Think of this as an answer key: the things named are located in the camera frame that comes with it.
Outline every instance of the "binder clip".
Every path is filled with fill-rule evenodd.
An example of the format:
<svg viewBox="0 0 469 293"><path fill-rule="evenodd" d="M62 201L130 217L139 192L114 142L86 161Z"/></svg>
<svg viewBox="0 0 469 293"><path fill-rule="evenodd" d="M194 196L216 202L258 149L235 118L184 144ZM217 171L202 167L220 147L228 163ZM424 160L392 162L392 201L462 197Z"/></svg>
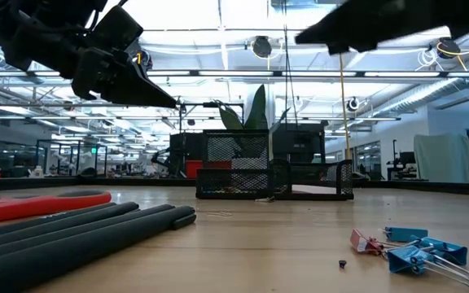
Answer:
<svg viewBox="0 0 469 293"><path fill-rule="evenodd" d="M431 271L469 286L468 270L414 245L388 250L387 258L391 273L409 271L420 275Z"/></svg>
<svg viewBox="0 0 469 293"><path fill-rule="evenodd" d="M402 243L409 242L412 235L418 238L428 236L428 230L415 228L385 227L383 232L387 235L389 241Z"/></svg>
<svg viewBox="0 0 469 293"><path fill-rule="evenodd" d="M383 254L385 246L391 247L391 245L388 243L381 243L376 238L366 238L357 229L352 230L352 234L350 235L350 243L358 253L370 253L377 256Z"/></svg>
<svg viewBox="0 0 469 293"><path fill-rule="evenodd" d="M415 244L419 248L431 248L430 251L436 256L440 256L456 265L466 265L468 248L458 244L447 243L438 239L424 237L418 238L412 235L410 240L417 241Z"/></svg>

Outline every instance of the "table surface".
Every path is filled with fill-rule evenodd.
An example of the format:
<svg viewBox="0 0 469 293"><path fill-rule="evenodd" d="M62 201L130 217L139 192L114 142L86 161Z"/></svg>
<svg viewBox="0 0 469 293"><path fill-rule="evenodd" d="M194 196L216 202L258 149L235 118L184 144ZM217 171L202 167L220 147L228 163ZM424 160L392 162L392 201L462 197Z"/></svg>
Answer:
<svg viewBox="0 0 469 293"><path fill-rule="evenodd" d="M383 239L379 229L389 225L427 228L469 248L469 195L357 189L348 202L261 203L197 200L189 187L74 186L0 196L99 188L142 208L191 205L198 218L30 292L469 292L435 273L391 274L381 257L358 255L349 243L353 228Z"/></svg>

